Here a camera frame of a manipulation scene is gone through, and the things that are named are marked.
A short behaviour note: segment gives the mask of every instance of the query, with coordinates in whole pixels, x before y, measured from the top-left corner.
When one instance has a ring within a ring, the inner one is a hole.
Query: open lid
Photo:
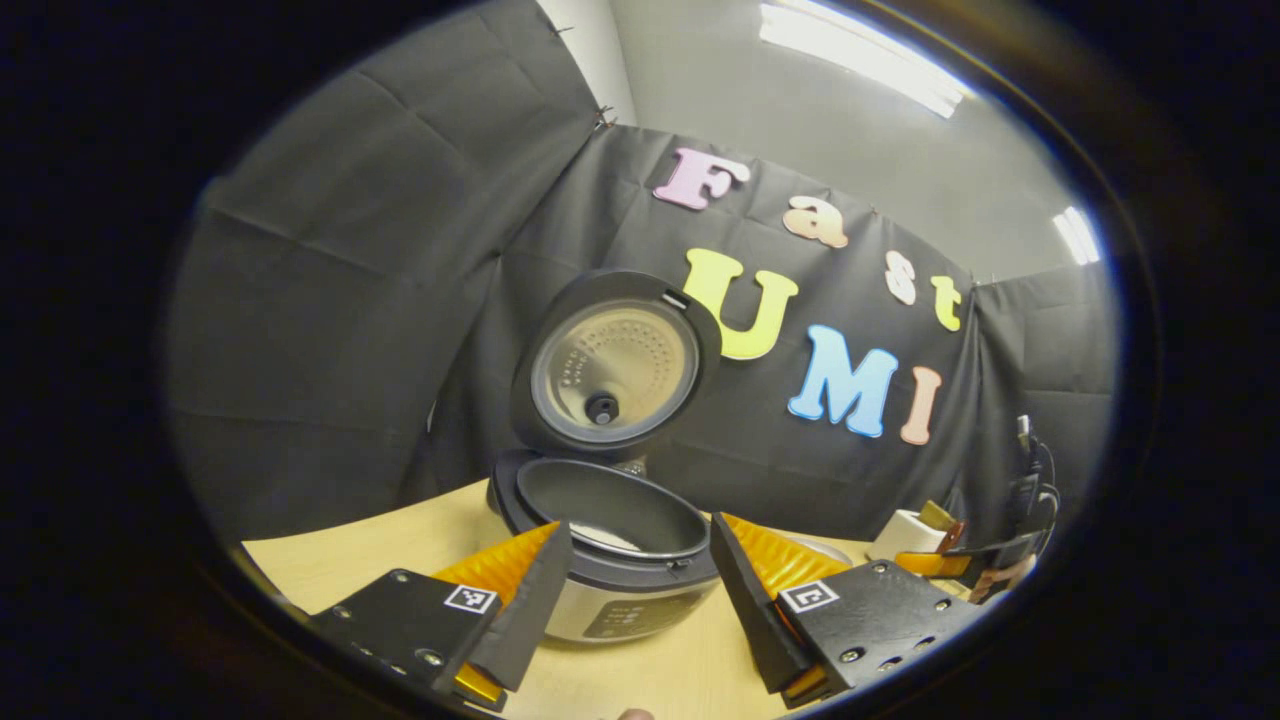
[[[644,273],[585,273],[556,296],[516,365],[512,427],[535,450],[639,457],[719,354],[716,318],[687,295]]]

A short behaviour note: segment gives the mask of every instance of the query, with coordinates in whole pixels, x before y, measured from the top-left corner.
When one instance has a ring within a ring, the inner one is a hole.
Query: ceiling light
[[[969,94],[919,53],[817,3],[777,0],[760,5],[760,40],[854,70],[943,118]]]
[[[1068,208],[1053,215],[1053,227],[1066,241],[1066,247],[1071,251],[1076,265],[1098,261],[1098,243],[1093,237],[1093,231],[1089,229],[1089,222],[1084,213],[1075,208]]]

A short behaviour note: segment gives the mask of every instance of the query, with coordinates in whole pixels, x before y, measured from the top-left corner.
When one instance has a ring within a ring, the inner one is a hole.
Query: yellow letter u
[[[728,283],[742,274],[742,264],[737,260],[694,247],[685,254],[691,265],[685,281],[685,293],[707,306],[721,327],[721,355],[733,360],[754,360],[773,350],[782,331],[782,316],[787,311],[787,299],[800,292],[800,287],[777,273],[760,270],[755,273],[759,283],[760,307],[755,311],[755,324],[749,331],[735,331],[724,327],[721,320],[721,306],[728,292]]]

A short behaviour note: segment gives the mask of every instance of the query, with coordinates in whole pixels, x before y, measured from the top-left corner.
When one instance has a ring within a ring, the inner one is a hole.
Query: inner lid plate
[[[530,389],[556,432],[586,443],[625,442],[681,407],[698,364],[698,338],[676,309],[616,300],[575,313],[550,333],[534,359]],[[616,415],[600,411],[602,402],[613,402]]]

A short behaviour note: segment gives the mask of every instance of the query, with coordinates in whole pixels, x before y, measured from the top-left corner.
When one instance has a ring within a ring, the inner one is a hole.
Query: foam letter
[[[911,368],[911,374],[915,375],[915,400],[901,434],[911,445],[924,445],[929,442],[929,416],[933,415],[933,398],[942,387],[942,375],[919,365]]]
[[[782,214],[782,225],[792,234],[820,241],[829,247],[849,245],[845,217],[835,205],[817,197],[797,195],[790,200],[792,210]]]
[[[741,163],[687,147],[677,147],[676,155],[680,155],[680,161],[672,170],[671,179],[667,181],[667,184],[653,191],[653,196],[658,200],[701,210],[707,208],[703,187],[710,192],[712,197],[722,197],[728,192],[735,179],[737,182],[751,179],[751,170]]]
[[[760,284],[760,307],[755,311],[755,324],[742,332],[724,327],[721,320],[721,307],[728,283],[742,274],[742,264],[737,260],[694,247],[685,254],[689,264],[689,278],[685,279],[685,293],[707,306],[721,327],[721,355],[733,360],[754,360],[773,350],[782,331],[782,316],[787,311],[787,299],[800,292],[796,283],[777,273],[760,270],[755,282]]]
[[[904,305],[915,305],[915,283],[911,282],[915,279],[915,268],[911,261],[897,250],[890,250],[884,254],[884,264],[888,266],[884,270],[888,291]]]
[[[882,436],[884,400],[888,380],[897,370],[897,357],[883,350],[872,350],[854,370],[845,336],[838,331],[809,325],[809,338],[813,340],[809,373],[800,395],[791,398],[787,410],[806,420],[817,420],[823,415],[822,395],[826,391],[831,424],[838,423],[854,409],[845,423],[850,430],[867,437]]]
[[[960,329],[960,318],[956,318],[955,306],[960,304],[960,293],[956,292],[956,283],[946,275],[933,275],[929,278],[933,287],[938,288],[933,310],[938,314],[942,327],[956,332]]]

